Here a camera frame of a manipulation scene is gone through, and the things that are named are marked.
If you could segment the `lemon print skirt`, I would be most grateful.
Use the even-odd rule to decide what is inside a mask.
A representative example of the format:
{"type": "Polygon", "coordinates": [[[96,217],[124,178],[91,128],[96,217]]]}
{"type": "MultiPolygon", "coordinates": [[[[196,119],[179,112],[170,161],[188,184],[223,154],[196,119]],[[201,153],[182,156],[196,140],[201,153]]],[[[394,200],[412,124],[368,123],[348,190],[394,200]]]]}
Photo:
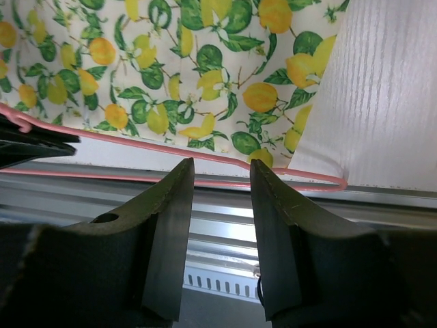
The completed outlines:
{"type": "Polygon", "coordinates": [[[287,167],[347,1],[2,1],[1,102],[287,167]]]}

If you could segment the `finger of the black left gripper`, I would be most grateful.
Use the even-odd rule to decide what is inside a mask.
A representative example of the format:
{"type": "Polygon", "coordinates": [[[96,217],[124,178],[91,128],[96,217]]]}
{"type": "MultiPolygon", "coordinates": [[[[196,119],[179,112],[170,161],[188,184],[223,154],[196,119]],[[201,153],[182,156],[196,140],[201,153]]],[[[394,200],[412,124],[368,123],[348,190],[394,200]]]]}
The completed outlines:
{"type": "Polygon", "coordinates": [[[73,156],[76,148],[71,144],[80,143],[76,135],[46,130],[31,125],[27,133],[1,115],[1,168],[25,163],[36,159],[73,156]]]}

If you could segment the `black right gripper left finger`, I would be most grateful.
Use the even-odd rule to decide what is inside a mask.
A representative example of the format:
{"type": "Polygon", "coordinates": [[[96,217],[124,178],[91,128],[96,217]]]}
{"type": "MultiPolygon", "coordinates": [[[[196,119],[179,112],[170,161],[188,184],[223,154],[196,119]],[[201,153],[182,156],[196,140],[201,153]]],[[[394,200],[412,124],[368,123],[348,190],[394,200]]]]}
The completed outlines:
{"type": "Polygon", "coordinates": [[[177,321],[195,166],[89,223],[1,225],[1,320],[177,321]]]}

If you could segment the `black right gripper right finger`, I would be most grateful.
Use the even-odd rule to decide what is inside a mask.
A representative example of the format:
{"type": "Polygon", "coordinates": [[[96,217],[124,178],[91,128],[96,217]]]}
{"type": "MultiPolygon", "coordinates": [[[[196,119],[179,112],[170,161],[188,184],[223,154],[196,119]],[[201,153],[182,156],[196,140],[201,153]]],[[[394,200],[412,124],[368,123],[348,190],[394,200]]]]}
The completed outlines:
{"type": "Polygon", "coordinates": [[[260,160],[250,181],[266,320],[436,320],[435,231],[344,219],[260,160]]]}

